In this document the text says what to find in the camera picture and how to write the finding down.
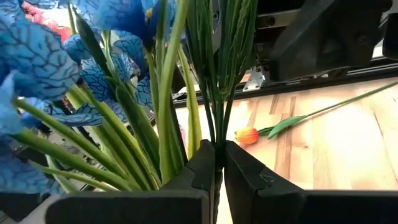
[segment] tulip leaf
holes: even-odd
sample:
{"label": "tulip leaf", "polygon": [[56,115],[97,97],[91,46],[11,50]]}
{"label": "tulip leaf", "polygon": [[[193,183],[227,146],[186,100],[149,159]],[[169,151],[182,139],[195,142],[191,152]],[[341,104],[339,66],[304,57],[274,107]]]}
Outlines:
{"label": "tulip leaf", "polygon": [[272,131],[268,134],[268,139],[273,138],[277,134],[281,133],[282,131],[285,131],[287,128],[295,125],[296,123],[305,118],[306,118],[305,116],[293,116],[283,119],[277,125],[275,125]]}
{"label": "tulip leaf", "polygon": [[76,26],[79,31],[81,39],[84,41],[84,44],[87,46],[87,49],[90,51],[95,62],[104,71],[105,76],[112,77],[112,74],[109,71],[109,68],[106,63],[106,57],[101,49],[100,44],[96,40],[95,33],[90,28],[90,26],[76,12],[76,9],[73,8],[73,10],[75,11]]}

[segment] tulip bud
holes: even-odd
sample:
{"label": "tulip bud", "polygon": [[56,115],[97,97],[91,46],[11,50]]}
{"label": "tulip bud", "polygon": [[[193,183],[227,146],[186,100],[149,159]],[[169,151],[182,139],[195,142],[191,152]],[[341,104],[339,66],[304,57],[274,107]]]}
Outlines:
{"label": "tulip bud", "polygon": [[259,133],[255,128],[243,128],[235,131],[235,140],[244,144],[253,144],[259,139]]}

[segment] blue petal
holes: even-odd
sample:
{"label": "blue petal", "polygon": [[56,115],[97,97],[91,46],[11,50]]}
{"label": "blue petal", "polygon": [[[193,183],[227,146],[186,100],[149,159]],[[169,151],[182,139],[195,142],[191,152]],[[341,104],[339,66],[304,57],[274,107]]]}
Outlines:
{"label": "blue petal", "polygon": [[59,4],[58,0],[24,0],[39,9],[53,9]]}
{"label": "blue petal", "polygon": [[152,105],[152,97],[150,95],[150,82],[148,76],[145,76],[137,84],[136,100],[140,105],[147,106],[152,111],[154,110],[154,107]]}
{"label": "blue petal", "polygon": [[150,8],[153,8],[155,3],[157,3],[159,0],[141,0],[142,7],[144,8],[144,11],[146,12]]}
{"label": "blue petal", "polygon": [[96,24],[102,29],[128,31],[144,42],[153,38],[146,32],[141,0],[102,0],[95,13],[98,18]]}
{"label": "blue petal", "polygon": [[17,111],[11,103],[14,99],[13,78],[9,75],[0,86],[0,134],[17,134],[23,128]]}
{"label": "blue petal", "polygon": [[[128,82],[130,80],[131,69],[128,57],[116,53],[112,53],[111,57],[120,79],[124,82]],[[98,101],[112,98],[113,93],[108,82],[105,80],[105,75],[100,66],[95,63],[94,59],[82,60],[81,66],[83,68],[81,75],[88,87],[93,91],[94,97]]]}
{"label": "blue petal", "polygon": [[[49,115],[58,115],[58,114],[64,114],[63,111],[60,108],[57,108],[54,106],[51,102],[40,100],[38,98],[25,98],[26,103],[36,107],[39,110],[44,111],[45,113]],[[21,123],[26,127],[26,128],[38,128],[39,126],[42,125],[41,120],[35,118],[28,112],[23,112],[21,114]]]}
{"label": "blue petal", "polygon": [[123,123],[129,122],[119,103],[113,101],[112,99],[105,100],[105,103],[112,109],[113,113],[115,113]]}
{"label": "blue petal", "polygon": [[148,69],[147,61],[144,57],[144,46],[142,40],[130,33],[122,33],[120,39],[115,41],[114,46],[127,54],[139,67],[141,73]]}
{"label": "blue petal", "polygon": [[116,72],[119,74],[120,80],[124,83],[130,80],[130,71],[132,70],[132,63],[129,57],[125,54],[111,54]]}
{"label": "blue petal", "polygon": [[94,97],[98,101],[112,98],[112,91],[105,80],[105,75],[93,58],[81,61],[81,76],[86,81],[88,88],[93,91]]}
{"label": "blue petal", "polygon": [[0,1],[0,20],[6,24],[13,24],[16,21],[25,21],[25,14],[18,0]]}
{"label": "blue petal", "polygon": [[29,90],[21,96],[61,99],[80,77],[79,67],[64,51],[59,35],[46,26],[17,22],[1,36],[0,45],[10,68],[26,75],[17,83],[21,91]]}
{"label": "blue petal", "polygon": [[54,179],[47,178],[28,162],[14,156],[10,139],[0,136],[0,192],[25,194],[64,194]]}
{"label": "blue petal", "polygon": [[7,63],[0,58],[0,83],[3,83],[4,79],[9,75],[10,68]]}
{"label": "blue petal", "polygon": [[62,2],[69,2],[77,8],[81,18],[83,18],[88,25],[95,27],[96,12],[98,11],[99,0],[62,0]]}
{"label": "blue petal", "polygon": [[[118,103],[116,103],[115,101],[113,101],[111,99],[107,99],[104,102],[113,110],[113,112],[116,114],[116,116],[123,123],[128,122],[126,114],[124,113],[123,109],[120,107],[120,105]],[[93,115],[97,115],[97,116],[101,115],[100,112],[95,108],[95,106],[89,105],[87,103],[82,105],[79,109],[77,109],[75,113],[76,114],[80,114],[80,113],[88,114],[89,113],[89,114],[93,114]]]}
{"label": "blue petal", "polygon": [[71,115],[53,115],[52,117],[69,127],[97,126],[101,124],[103,119],[102,116],[89,114],[89,113],[71,114]]}
{"label": "blue petal", "polygon": [[79,34],[69,37],[69,39],[63,43],[63,47],[68,52],[70,58],[72,58],[76,63],[80,63],[82,60],[86,60],[91,57],[86,44],[80,38]]}

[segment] wooden surface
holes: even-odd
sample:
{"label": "wooden surface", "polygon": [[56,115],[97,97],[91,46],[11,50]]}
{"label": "wooden surface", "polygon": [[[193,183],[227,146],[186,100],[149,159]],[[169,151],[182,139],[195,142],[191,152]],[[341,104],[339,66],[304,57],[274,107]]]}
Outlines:
{"label": "wooden surface", "polygon": [[[239,128],[272,126],[394,81],[398,78],[236,100],[227,138],[234,140]],[[397,101],[398,85],[308,119],[275,139],[242,147],[304,189],[397,190]],[[177,109],[177,116],[188,133],[187,109]],[[203,106],[200,121],[203,138],[209,139]],[[219,223],[231,223],[225,198],[220,215]]]}

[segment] black plastic part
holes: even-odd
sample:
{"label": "black plastic part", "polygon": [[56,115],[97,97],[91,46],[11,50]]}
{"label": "black plastic part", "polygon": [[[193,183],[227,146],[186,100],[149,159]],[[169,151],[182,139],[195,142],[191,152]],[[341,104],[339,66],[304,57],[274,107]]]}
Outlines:
{"label": "black plastic part", "polygon": [[383,55],[398,60],[398,13],[391,13],[387,18],[386,33],[383,40]]}
{"label": "black plastic part", "polygon": [[225,187],[234,224],[291,223],[304,190],[268,169],[234,142],[226,144]]}
{"label": "black plastic part", "polygon": [[281,33],[269,59],[270,78],[281,82],[341,67],[364,66],[379,39],[391,0],[307,0]]}
{"label": "black plastic part", "polygon": [[398,192],[303,190],[233,142],[225,185],[234,224],[398,223]]}
{"label": "black plastic part", "polygon": [[183,171],[153,192],[67,195],[47,209],[47,224],[211,224],[215,150],[207,140]]}

